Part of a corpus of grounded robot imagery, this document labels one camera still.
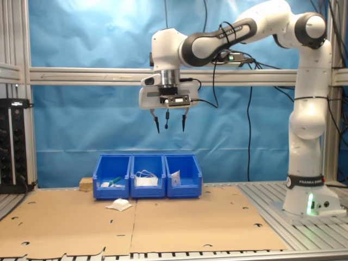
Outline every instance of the blue storage bin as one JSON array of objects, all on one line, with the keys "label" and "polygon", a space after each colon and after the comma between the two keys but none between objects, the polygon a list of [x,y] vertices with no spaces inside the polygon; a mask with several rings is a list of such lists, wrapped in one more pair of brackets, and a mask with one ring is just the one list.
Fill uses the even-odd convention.
[{"label": "blue storage bin", "polygon": [[[157,176],[157,186],[135,186],[135,174],[143,170]],[[166,174],[163,154],[134,154],[132,156],[130,178],[130,195],[132,198],[165,197]]]},{"label": "blue storage bin", "polygon": [[[199,197],[202,194],[202,171],[193,154],[164,155],[167,173],[167,195],[171,198]],[[180,186],[172,186],[173,173],[180,170]]]},{"label": "blue storage bin", "polygon": [[[101,154],[93,173],[93,197],[97,200],[129,198],[131,160],[130,154]],[[103,182],[110,182],[117,177],[122,179],[116,184],[124,187],[100,187]]]}]

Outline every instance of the aluminum frame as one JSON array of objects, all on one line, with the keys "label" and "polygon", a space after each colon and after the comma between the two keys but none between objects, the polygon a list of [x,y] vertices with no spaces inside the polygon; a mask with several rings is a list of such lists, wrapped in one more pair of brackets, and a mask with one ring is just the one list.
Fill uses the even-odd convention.
[{"label": "aluminum frame", "polygon": [[[330,0],[333,13],[335,13],[336,24],[341,24],[340,33],[343,41],[346,37],[346,21],[347,21],[347,0],[338,0],[340,4],[337,4],[337,1]],[[342,60],[339,53],[338,45],[341,45],[340,42],[337,42],[336,36],[333,29],[332,16],[330,11],[328,11],[328,39],[332,45],[332,66],[341,67]],[[347,75],[347,69],[334,70],[332,77],[332,84],[329,86],[328,96],[329,99],[339,99],[342,95],[342,85],[344,82],[344,75]],[[335,122],[338,127],[340,126],[341,119],[341,100],[331,101],[330,108]],[[339,143],[340,137],[336,129],[336,126],[332,120],[330,112],[327,112],[327,125],[325,133],[322,136],[322,173],[328,181],[337,180],[337,171],[338,171],[338,154],[339,154]]]},{"label": "aluminum frame", "polygon": [[[347,0],[331,0],[334,12],[341,11],[341,34],[345,38]],[[28,0],[0,0],[0,97],[27,98],[32,102],[32,85],[140,85],[141,79],[152,74],[151,69],[89,69],[31,67],[28,22]],[[339,66],[337,42],[329,19],[328,35],[333,46],[333,66]],[[294,86],[297,70],[216,70],[216,86]],[[212,70],[182,70],[182,76],[199,78],[203,86],[212,85]],[[348,69],[333,72],[330,98],[340,97],[341,88],[348,84]],[[331,105],[337,122],[341,101]],[[26,109],[26,145],[29,182],[37,179],[33,109]],[[323,174],[328,180],[337,179],[339,137],[328,114],[323,135]]]},{"label": "aluminum frame", "polygon": [[[33,103],[28,14],[27,0],[0,0],[0,98],[25,98]],[[24,110],[24,125],[28,184],[32,184],[37,180],[32,108]]]}]

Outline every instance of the cardboard sheet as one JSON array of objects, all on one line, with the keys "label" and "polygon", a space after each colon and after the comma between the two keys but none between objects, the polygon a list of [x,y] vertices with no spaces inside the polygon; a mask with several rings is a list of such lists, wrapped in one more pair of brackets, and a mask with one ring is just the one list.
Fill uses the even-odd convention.
[{"label": "cardboard sheet", "polygon": [[38,191],[0,222],[0,257],[52,259],[103,249],[105,256],[127,255],[135,215],[130,203],[119,212],[105,208],[110,201],[95,201],[92,192]]},{"label": "cardboard sheet", "polygon": [[142,200],[136,206],[132,253],[284,249],[236,187],[204,188],[200,199]]}]

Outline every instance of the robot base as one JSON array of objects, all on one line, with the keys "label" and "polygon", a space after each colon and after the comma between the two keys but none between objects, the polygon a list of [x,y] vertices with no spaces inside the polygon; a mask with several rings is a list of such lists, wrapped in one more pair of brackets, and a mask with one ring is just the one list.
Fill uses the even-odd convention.
[{"label": "robot base", "polygon": [[326,185],[288,189],[284,204],[275,202],[273,208],[291,225],[300,221],[346,216],[338,195]]},{"label": "robot base", "polygon": [[306,225],[308,221],[315,221],[322,218],[344,218],[346,217],[347,211],[345,209],[338,209],[333,211],[321,212],[320,215],[295,215],[290,212],[287,212],[283,209],[283,202],[276,201],[270,203],[271,209],[273,209],[279,217],[284,219],[287,223],[292,226]]}]

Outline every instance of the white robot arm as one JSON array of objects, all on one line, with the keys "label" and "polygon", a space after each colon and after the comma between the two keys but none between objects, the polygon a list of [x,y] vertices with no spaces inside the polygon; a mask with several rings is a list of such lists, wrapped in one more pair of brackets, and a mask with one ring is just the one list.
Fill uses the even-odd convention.
[{"label": "white robot arm", "polygon": [[295,104],[289,120],[288,192],[284,210],[296,215],[345,214],[338,196],[324,185],[321,174],[320,136],[325,131],[327,88],[331,78],[331,44],[325,39],[326,23],[317,13],[294,15],[285,0],[261,3],[242,13],[227,27],[212,33],[185,36],[173,28],[152,37],[154,75],[142,80],[139,104],[154,115],[157,108],[198,104],[197,85],[180,81],[181,66],[209,64],[224,49],[273,35],[283,48],[298,48],[300,64]]}]

